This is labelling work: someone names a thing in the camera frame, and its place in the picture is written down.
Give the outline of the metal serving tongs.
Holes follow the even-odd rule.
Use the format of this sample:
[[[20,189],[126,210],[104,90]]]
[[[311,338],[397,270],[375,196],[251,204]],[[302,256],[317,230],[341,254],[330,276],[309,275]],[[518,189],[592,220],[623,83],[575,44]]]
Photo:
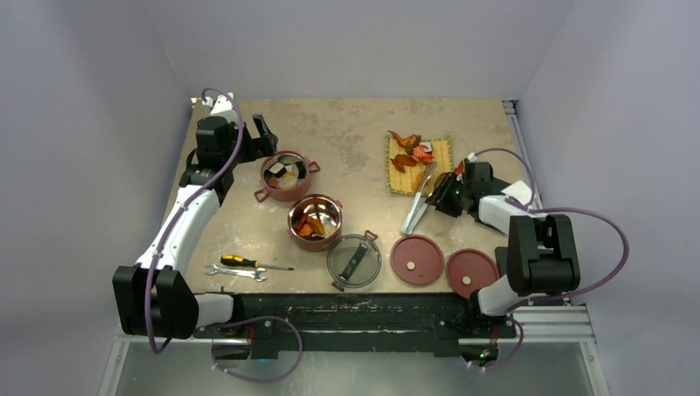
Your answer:
[[[410,235],[414,231],[418,222],[421,220],[425,210],[427,209],[428,205],[425,203],[424,200],[422,200],[423,191],[436,168],[437,163],[430,162],[423,170],[423,174],[420,178],[420,183],[415,193],[414,200],[410,207],[409,213],[407,214],[400,228],[401,234]]]

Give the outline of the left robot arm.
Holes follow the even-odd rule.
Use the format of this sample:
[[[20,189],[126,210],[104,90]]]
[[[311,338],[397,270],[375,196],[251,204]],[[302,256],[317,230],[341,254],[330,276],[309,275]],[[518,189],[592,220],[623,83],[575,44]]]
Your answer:
[[[186,283],[192,255],[203,231],[234,183],[234,168],[270,157],[278,137],[264,117],[253,115],[259,136],[246,125],[220,115],[196,123],[196,147],[185,170],[171,212],[147,250],[131,266],[119,266],[112,277],[122,330],[130,335],[189,338],[214,324],[225,337],[237,337],[246,315],[223,293],[195,294]]]

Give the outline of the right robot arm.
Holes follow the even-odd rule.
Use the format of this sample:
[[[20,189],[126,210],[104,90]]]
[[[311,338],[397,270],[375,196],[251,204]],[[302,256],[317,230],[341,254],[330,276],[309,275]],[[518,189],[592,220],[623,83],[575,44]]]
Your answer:
[[[515,304],[534,296],[558,296],[579,287],[580,268],[573,226],[563,214],[535,214],[519,200],[531,194],[523,181],[494,176],[486,162],[467,163],[461,173],[437,177],[427,203],[452,217],[467,213],[507,235],[505,273],[479,289],[477,303],[463,314],[466,330],[482,336]]]

